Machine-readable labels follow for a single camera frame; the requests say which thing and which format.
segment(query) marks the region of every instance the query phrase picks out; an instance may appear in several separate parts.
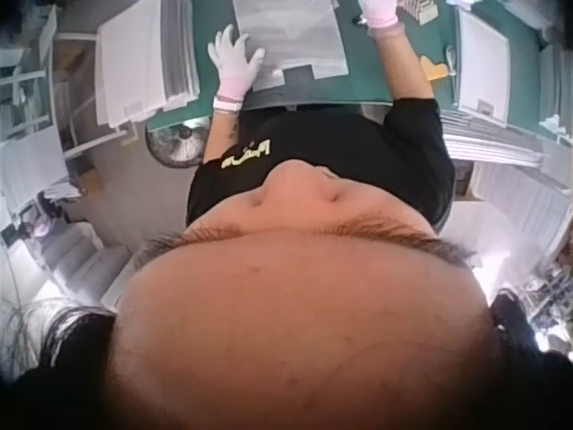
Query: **hand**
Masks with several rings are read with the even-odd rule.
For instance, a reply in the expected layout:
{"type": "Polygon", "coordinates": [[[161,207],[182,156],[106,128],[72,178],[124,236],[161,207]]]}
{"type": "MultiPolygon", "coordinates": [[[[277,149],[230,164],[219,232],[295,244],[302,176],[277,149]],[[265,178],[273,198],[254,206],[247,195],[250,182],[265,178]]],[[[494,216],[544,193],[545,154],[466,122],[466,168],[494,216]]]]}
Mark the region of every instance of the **hand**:
{"type": "Polygon", "coordinates": [[[209,56],[218,69],[218,98],[242,102],[259,74],[265,50],[257,49],[251,61],[247,62],[245,44],[249,35],[244,34],[233,45],[232,33],[232,24],[223,33],[218,32],[215,44],[209,43],[209,56]]]}
{"type": "Polygon", "coordinates": [[[371,29],[385,29],[398,23],[398,0],[358,0],[371,29]]]}

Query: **person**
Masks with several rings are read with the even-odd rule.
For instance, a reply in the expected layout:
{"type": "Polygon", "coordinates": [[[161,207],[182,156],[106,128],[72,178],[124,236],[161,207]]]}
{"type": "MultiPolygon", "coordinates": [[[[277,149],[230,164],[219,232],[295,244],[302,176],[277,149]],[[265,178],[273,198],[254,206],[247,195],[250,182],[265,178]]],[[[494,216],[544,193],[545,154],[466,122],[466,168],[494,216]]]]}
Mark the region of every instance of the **person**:
{"type": "Polygon", "coordinates": [[[150,249],[117,315],[76,309],[55,320],[38,367],[6,387],[18,419],[57,428],[561,423],[570,362],[542,355],[531,333],[514,335],[526,326],[517,300],[505,294],[490,309],[466,252],[437,236],[454,168],[397,1],[359,3],[395,100],[384,125],[288,112],[237,141],[265,53],[247,61],[247,37],[219,33],[209,52],[220,88],[188,228],[150,249]]]}

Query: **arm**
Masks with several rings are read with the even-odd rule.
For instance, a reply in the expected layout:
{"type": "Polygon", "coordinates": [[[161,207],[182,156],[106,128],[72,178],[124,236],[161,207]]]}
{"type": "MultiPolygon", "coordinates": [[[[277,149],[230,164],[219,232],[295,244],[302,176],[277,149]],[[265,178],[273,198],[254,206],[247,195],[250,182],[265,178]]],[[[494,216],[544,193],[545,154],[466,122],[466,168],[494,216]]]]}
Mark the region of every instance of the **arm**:
{"type": "Polygon", "coordinates": [[[220,84],[213,100],[214,113],[203,163],[220,159],[237,144],[238,116],[244,96],[252,87],[265,56],[264,49],[258,49],[251,61],[247,61],[249,36],[244,34],[233,44],[232,32],[233,26],[229,25],[224,32],[217,33],[214,44],[209,43],[209,56],[217,67],[220,84]]]}
{"type": "Polygon", "coordinates": [[[237,113],[215,111],[211,121],[203,163],[213,159],[220,159],[229,148],[237,144],[238,119],[239,115],[237,113]]]}
{"type": "Polygon", "coordinates": [[[359,0],[368,22],[369,33],[376,40],[382,67],[392,98],[433,99],[433,89],[426,80],[420,60],[396,15],[397,0],[359,0]]]}
{"type": "Polygon", "coordinates": [[[392,98],[433,99],[433,89],[404,31],[376,39],[392,98]]]}

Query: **green cutting mat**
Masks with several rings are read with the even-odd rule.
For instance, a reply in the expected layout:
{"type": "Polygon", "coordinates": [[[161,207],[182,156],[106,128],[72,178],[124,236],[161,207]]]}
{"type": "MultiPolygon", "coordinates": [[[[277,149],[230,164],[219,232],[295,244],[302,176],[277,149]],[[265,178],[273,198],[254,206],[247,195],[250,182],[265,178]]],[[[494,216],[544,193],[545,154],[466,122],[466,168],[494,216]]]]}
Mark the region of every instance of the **green cutting mat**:
{"type": "MultiPolygon", "coordinates": [[[[445,63],[445,48],[456,42],[455,9],[445,0],[436,0],[440,17],[420,27],[404,11],[401,21],[416,53],[428,56],[435,64],[445,63]]],[[[298,103],[384,103],[391,102],[376,48],[366,35],[365,28],[356,27],[352,19],[360,13],[356,0],[339,0],[336,11],[350,74],[337,78],[314,80],[304,71],[286,72],[287,85],[260,91],[260,97],[248,97],[245,108],[262,108],[298,103]]],[[[207,54],[207,45],[217,31],[234,23],[232,0],[193,0],[194,45],[201,82],[198,100],[170,112],[152,117],[148,126],[157,130],[185,120],[209,116],[212,100],[218,88],[218,74],[207,54]]],[[[509,123],[536,133],[539,122],[539,50],[540,41],[535,30],[527,27],[496,0],[476,4],[474,13],[506,35],[511,49],[511,100],[509,123]]],[[[450,79],[434,83],[436,99],[443,109],[453,109],[453,90],[450,79]]]]}

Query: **nose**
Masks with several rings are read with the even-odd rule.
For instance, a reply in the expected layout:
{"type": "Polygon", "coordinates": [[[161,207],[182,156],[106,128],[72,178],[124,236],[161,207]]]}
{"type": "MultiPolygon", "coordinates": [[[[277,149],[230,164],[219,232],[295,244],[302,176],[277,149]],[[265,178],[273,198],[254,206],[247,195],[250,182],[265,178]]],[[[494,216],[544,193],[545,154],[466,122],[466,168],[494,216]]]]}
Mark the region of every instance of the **nose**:
{"type": "Polygon", "coordinates": [[[261,188],[261,204],[305,205],[332,203],[338,197],[337,180],[325,168],[316,168],[300,160],[289,160],[276,166],[261,188]]]}

